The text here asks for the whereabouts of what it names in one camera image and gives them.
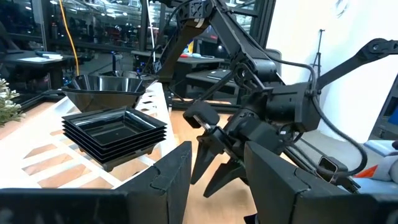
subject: wooden table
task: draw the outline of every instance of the wooden table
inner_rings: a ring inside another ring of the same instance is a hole
[[[17,128],[24,125],[25,122],[37,116],[42,111],[46,110],[52,103],[43,103],[38,107],[27,112],[27,117],[20,123],[10,122],[4,128],[0,129],[0,139],[3,139]],[[192,129],[189,124],[182,117],[183,111],[173,111],[170,115],[173,125],[173,131],[177,144],[184,141],[191,141],[193,147],[193,161],[196,159],[198,143],[196,137],[203,134],[202,129]],[[219,122],[220,126],[224,126],[227,122],[229,115],[222,114]],[[256,213],[256,208],[251,196],[248,186],[236,179],[223,187],[210,198],[203,197],[205,188],[212,178],[215,170],[222,162],[227,162],[229,157],[226,154],[218,155],[213,161],[209,169],[205,172],[203,177],[190,188],[187,208],[185,211],[184,223],[244,223],[243,217]],[[120,172],[121,175],[133,175],[132,170],[135,169],[134,165],[128,165],[124,169],[117,169],[113,172]],[[69,173],[69,176],[82,175],[84,170],[76,170],[76,173]],[[65,175],[58,176],[58,181],[68,178]],[[109,188],[104,182],[96,181],[91,182],[90,185],[85,186],[90,188]]]

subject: black bowl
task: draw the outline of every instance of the black bowl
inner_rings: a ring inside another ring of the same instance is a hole
[[[146,88],[142,80],[123,77],[80,75],[62,87],[64,94],[82,112],[135,108]]]
[[[133,71],[112,71],[100,73],[100,75],[109,76],[109,77],[124,77],[124,78],[136,78],[142,80],[142,85],[145,88],[150,87],[157,80],[159,80],[158,75],[149,75],[149,74],[139,74]]]

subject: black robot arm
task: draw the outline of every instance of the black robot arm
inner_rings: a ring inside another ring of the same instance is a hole
[[[160,1],[174,6],[180,1]],[[222,0],[184,1],[177,12],[177,30],[170,38],[160,59],[148,66],[159,77],[171,79],[175,63],[190,40],[201,34],[209,25],[219,35],[231,59],[232,78],[239,86],[248,90],[265,89],[264,82],[281,82],[273,61],[264,53],[258,43],[236,22],[232,11]]]

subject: orange cable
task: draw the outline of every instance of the orange cable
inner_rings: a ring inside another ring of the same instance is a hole
[[[67,34],[68,34],[68,37],[69,37],[70,45],[72,45],[73,54],[75,55],[76,71],[77,71],[77,75],[79,76],[79,61],[77,59],[77,54],[76,54],[76,50],[75,50],[75,45],[73,44],[72,36],[69,33],[67,18],[65,17],[65,12],[63,11],[62,0],[60,0],[60,7],[61,7],[63,23],[65,24],[65,29],[67,30]]]

